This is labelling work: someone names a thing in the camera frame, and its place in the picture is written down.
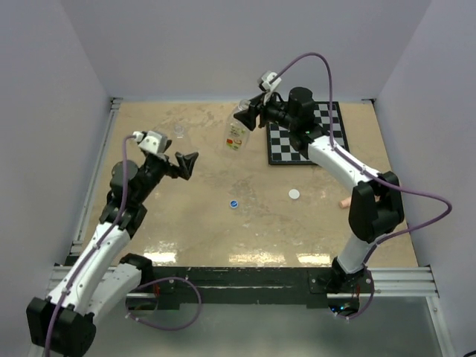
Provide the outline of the clear square plastic bottle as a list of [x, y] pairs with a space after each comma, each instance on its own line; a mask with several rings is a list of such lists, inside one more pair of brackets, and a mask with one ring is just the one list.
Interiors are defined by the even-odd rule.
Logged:
[[241, 100], [231, 111], [226, 121], [224, 145], [232, 152], [242, 152], [248, 142], [250, 130], [234, 117], [235, 114], [247, 110], [248, 106], [248, 100]]

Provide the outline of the clear round plastic bottle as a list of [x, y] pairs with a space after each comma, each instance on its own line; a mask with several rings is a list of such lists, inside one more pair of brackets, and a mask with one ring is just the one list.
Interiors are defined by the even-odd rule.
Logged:
[[183, 139], [186, 136], [186, 131], [182, 125], [176, 124], [173, 127], [173, 134], [177, 139]]

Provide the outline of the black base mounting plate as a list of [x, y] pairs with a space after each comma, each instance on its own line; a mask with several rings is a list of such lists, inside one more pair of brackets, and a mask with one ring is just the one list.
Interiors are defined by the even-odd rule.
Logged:
[[375, 291], [370, 273], [337, 281], [330, 267], [155, 267], [146, 287], [132, 290], [130, 297], [157, 298], [159, 309], [178, 309], [203, 304], [301, 305], [310, 309], [346, 311], [349, 303]]

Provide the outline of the pink wooden pin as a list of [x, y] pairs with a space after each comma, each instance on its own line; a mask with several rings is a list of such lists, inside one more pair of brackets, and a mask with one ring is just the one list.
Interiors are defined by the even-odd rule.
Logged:
[[351, 204], [351, 198], [347, 197], [339, 202], [340, 208], [348, 208]]

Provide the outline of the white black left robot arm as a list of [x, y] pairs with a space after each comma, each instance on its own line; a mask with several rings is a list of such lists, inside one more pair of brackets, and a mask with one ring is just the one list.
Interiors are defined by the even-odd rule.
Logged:
[[130, 254], [114, 271], [109, 267], [138, 231], [147, 209], [144, 201], [165, 176], [190, 179], [197, 152], [145, 154], [138, 166], [124, 158], [112, 168], [110, 191], [93, 237], [66, 276], [26, 309], [30, 337], [43, 355], [84, 356], [102, 320], [132, 290], [145, 292], [154, 283], [151, 260]]

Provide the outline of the aluminium frame rail left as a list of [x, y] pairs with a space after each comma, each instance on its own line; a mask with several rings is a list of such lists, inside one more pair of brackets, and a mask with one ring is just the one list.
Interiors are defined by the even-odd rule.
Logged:
[[110, 110], [109, 116], [106, 120], [106, 127], [103, 133], [103, 137], [100, 141], [100, 146], [94, 161], [93, 171], [91, 178], [89, 180], [89, 185], [87, 187], [85, 199], [83, 202], [83, 207], [80, 211], [80, 218], [73, 235], [72, 243], [68, 251], [67, 257], [78, 256], [81, 252], [84, 236], [89, 224], [89, 219], [91, 216], [92, 208], [94, 205], [94, 195], [97, 189], [97, 183], [100, 180], [102, 173], [102, 165], [104, 158], [106, 157], [107, 149], [109, 146], [110, 138], [114, 129], [115, 121], [120, 110], [120, 105], [123, 102], [122, 97], [111, 97], [110, 98]]

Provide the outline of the white bottle cap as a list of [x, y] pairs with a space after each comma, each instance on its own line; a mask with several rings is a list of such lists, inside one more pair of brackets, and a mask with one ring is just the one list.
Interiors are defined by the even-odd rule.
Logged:
[[300, 192], [297, 189], [291, 189], [289, 191], [289, 197], [291, 199], [298, 199], [300, 197]]

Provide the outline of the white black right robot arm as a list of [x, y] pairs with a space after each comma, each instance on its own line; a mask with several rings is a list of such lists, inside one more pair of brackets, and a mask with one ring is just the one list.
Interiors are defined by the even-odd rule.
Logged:
[[332, 261], [328, 292], [348, 292], [364, 274], [378, 239], [394, 232], [405, 218], [399, 180], [391, 171], [380, 173], [358, 161], [332, 137], [332, 130], [316, 120], [312, 92], [295, 87], [287, 100], [278, 93], [262, 93], [247, 100], [233, 114], [253, 131], [269, 123], [286, 129], [289, 143], [304, 158], [325, 169], [351, 193], [348, 222], [351, 236]]

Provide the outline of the aluminium frame rail front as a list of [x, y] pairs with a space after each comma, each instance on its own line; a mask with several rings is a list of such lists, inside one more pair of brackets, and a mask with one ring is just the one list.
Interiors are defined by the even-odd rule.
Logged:
[[[289, 289], [303, 283], [312, 294], [323, 294], [330, 268], [246, 268], [246, 267], [155, 267], [157, 278], [183, 277], [200, 289]], [[372, 279], [374, 288], [370, 288]], [[361, 293], [383, 297], [436, 297], [438, 291], [429, 268], [376, 268], [358, 282]]]

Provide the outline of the aluminium frame rail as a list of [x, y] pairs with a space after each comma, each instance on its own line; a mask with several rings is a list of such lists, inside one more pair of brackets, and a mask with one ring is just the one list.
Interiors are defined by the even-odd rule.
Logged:
[[[246, 267], [155, 267], [157, 278], [183, 277], [200, 289], [289, 289], [303, 283], [312, 294], [323, 294], [330, 268], [246, 268]], [[374, 288], [370, 288], [372, 279]], [[361, 293], [383, 297], [436, 297], [438, 291], [429, 268], [376, 268], [358, 282]]]
[[89, 180], [89, 185], [87, 187], [85, 199], [83, 202], [83, 207], [80, 211], [80, 218], [73, 235], [72, 243], [68, 251], [67, 257], [78, 256], [81, 252], [84, 236], [89, 224], [89, 219], [91, 216], [92, 208], [94, 205], [94, 195], [97, 189], [97, 183], [100, 180], [102, 173], [102, 165], [104, 158], [106, 157], [107, 149], [109, 146], [110, 138], [114, 129], [115, 121], [120, 110], [120, 105], [123, 102], [122, 97], [111, 97], [110, 98], [110, 110], [109, 116], [106, 120], [106, 127], [103, 133], [103, 137], [100, 141], [100, 146], [94, 161], [93, 171], [91, 178]]

